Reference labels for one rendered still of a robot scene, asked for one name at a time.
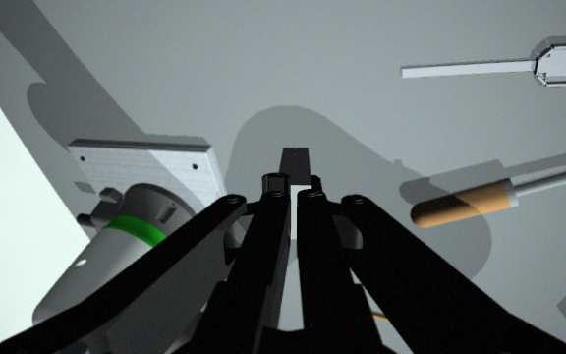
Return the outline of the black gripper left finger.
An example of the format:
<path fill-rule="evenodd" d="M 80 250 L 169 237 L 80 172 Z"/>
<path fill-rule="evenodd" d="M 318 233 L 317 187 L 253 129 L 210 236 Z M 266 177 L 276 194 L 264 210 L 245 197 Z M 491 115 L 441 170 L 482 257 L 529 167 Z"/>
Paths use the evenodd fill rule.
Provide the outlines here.
<path fill-rule="evenodd" d="M 185 354 L 257 354 L 262 328 L 278 328 L 295 157 L 283 147 L 259 201 L 217 199 L 80 304 L 1 341 L 0 354 L 165 354 L 206 303 Z"/>

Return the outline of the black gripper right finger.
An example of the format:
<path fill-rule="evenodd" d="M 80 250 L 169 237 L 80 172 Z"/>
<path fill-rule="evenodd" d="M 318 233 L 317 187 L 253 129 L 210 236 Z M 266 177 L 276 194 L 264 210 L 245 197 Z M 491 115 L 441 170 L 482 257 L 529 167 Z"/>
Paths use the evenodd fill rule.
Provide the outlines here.
<path fill-rule="evenodd" d="M 328 201 L 308 147 L 296 147 L 294 239 L 315 354 L 386 354 L 364 288 L 414 354 L 566 354 L 371 199 Z"/>

